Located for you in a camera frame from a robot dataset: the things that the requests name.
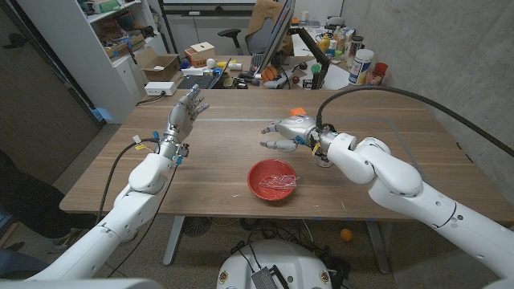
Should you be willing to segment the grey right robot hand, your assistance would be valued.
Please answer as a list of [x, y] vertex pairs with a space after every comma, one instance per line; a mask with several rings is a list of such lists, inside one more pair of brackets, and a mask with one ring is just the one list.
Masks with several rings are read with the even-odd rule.
[[316, 120], [310, 116], [290, 116], [281, 121], [268, 125], [261, 131], [262, 134], [277, 132], [284, 140], [262, 140], [259, 144], [267, 149], [275, 149], [283, 153], [292, 153], [298, 145], [313, 148], [316, 144]]

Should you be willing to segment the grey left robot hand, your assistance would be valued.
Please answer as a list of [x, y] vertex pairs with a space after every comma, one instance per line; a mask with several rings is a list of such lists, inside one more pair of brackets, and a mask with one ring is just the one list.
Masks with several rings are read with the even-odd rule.
[[198, 97], [201, 89], [195, 84], [171, 109], [163, 138], [159, 141], [158, 154], [169, 159], [193, 129], [198, 115], [207, 110], [209, 104], [201, 104], [204, 97]]

